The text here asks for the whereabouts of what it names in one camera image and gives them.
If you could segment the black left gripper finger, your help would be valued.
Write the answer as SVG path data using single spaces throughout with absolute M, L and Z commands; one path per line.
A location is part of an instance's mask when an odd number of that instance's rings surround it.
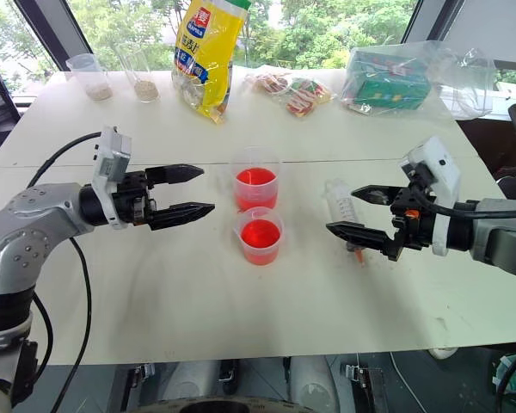
M 185 225 L 204 218 L 215 209 L 214 204 L 201 202 L 185 202 L 169 206 L 166 209 L 150 212 L 147 225 L 153 230 L 162 230 Z
M 188 182 L 205 171 L 197 166 L 180 163 L 147 168 L 144 170 L 148 187 L 159 184 L 176 184 Z

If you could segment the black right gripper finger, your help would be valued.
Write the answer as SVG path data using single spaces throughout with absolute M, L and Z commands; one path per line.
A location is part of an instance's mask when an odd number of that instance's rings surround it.
M 391 205 L 399 193 L 399 187 L 366 185 L 352 191 L 351 195 L 374 205 Z
M 326 228 L 336 237 L 358 249 L 371 249 L 384 256 L 394 258 L 393 240 L 385 231 L 376 230 L 348 221 L 326 224 Z

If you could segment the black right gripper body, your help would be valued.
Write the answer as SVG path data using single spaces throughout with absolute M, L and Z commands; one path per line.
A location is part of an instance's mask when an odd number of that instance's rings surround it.
M 388 194 L 396 232 L 385 255 L 395 262 L 403 249 L 421 250 L 431 245 L 435 214 L 421 205 L 411 188 L 389 187 Z

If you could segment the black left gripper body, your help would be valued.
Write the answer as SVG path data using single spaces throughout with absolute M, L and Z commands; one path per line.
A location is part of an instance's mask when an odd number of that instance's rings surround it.
M 148 177 L 149 170 L 139 170 L 124 174 L 112 193 L 114 208 L 121 222 L 132 225 L 153 227 L 156 202 L 149 191 L 154 188 Z

